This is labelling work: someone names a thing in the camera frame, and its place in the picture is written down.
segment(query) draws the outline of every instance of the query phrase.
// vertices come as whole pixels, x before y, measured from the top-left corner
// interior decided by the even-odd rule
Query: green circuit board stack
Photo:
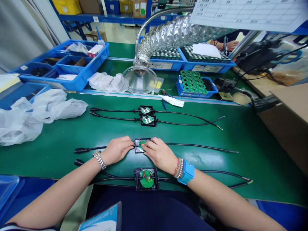
[[[151,59],[181,60],[181,56],[177,49],[171,49],[158,51],[151,56]]]
[[[205,85],[203,84],[199,72],[182,70],[180,73],[183,84],[183,90],[185,92],[205,94],[205,95],[208,93]]]
[[[194,54],[193,46],[182,47],[181,51],[189,62],[199,62],[199,63],[229,63],[231,59],[225,56],[222,52],[220,52],[221,58],[216,58],[212,56],[205,56]]]

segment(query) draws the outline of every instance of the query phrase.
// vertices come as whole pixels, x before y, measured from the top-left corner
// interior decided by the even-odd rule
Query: wire cutters
[[[164,90],[164,89],[163,89],[161,92],[163,93],[164,96],[169,96],[169,97],[175,98],[175,97],[173,97],[172,95],[169,95],[169,94],[166,92],[166,90]],[[164,99],[162,99],[162,100],[163,100],[164,109],[167,110],[166,103],[165,103]]]

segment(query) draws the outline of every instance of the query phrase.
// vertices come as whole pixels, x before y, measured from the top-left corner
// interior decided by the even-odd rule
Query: right hand
[[[153,161],[156,167],[171,175],[175,173],[177,157],[161,139],[152,138],[141,147],[145,150],[144,154]]]
[[[228,51],[233,51],[234,48],[238,45],[239,41],[231,41],[227,43]]]

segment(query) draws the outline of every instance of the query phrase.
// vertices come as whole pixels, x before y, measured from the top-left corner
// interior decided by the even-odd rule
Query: floor
[[[116,43],[131,43],[136,42],[137,34],[140,28],[126,27],[123,24],[118,23],[103,23],[103,22],[92,22],[92,29],[95,30],[96,26],[99,31],[105,31],[108,42]],[[83,26],[83,32],[86,34],[89,30]],[[76,32],[69,32],[72,39],[81,40],[81,37]]]

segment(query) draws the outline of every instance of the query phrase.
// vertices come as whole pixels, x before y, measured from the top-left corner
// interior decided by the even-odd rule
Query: green workbench
[[[116,54],[113,46],[126,45],[112,44],[110,55],[114,56]],[[100,71],[113,75],[122,72],[126,66],[127,63],[124,61],[107,60]],[[166,75],[167,81],[165,80],[164,84],[174,89],[173,75],[177,74]],[[91,158],[92,152],[77,155],[73,153],[75,148],[104,146],[112,138],[124,135],[130,136],[132,140],[159,137],[165,142],[192,143],[239,151],[224,153],[198,147],[170,147],[176,156],[188,160],[200,170],[228,171],[253,179],[252,184],[235,189],[245,198],[306,205],[307,187],[304,184],[304,175],[250,107],[217,104],[219,102],[215,100],[206,103],[185,102],[184,108],[166,103],[168,111],[190,113],[210,121],[226,116],[216,122],[224,130],[212,125],[180,126],[162,123],[158,123],[157,127],[145,127],[140,125],[140,121],[120,121],[92,116],[89,114],[89,108],[132,110],[140,105],[149,105],[155,110],[163,111],[162,102],[157,97],[135,98],[129,94],[121,97],[88,91],[89,94],[68,93],[68,99],[80,99],[89,104],[88,110],[82,116],[44,124],[42,133],[32,142],[1,147],[0,174],[60,179],[76,168],[73,164],[75,159],[87,161]],[[99,113],[111,117],[139,117],[134,113]],[[156,116],[175,123],[202,122],[184,115],[157,113]],[[147,156],[135,154],[134,150],[131,150],[122,161],[109,166],[106,172],[133,177],[133,169],[137,167],[153,167],[153,163]],[[161,177],[169,176],[161,171],[158,174]],[[229,175],[211,175],[226,185],[242,182],[241,179]],[[104,184],[134,186],[133,181],[113,180],[104,181]],[[182,186],[165,182],[161,182],[160,187],[165,190],[185,190]]]

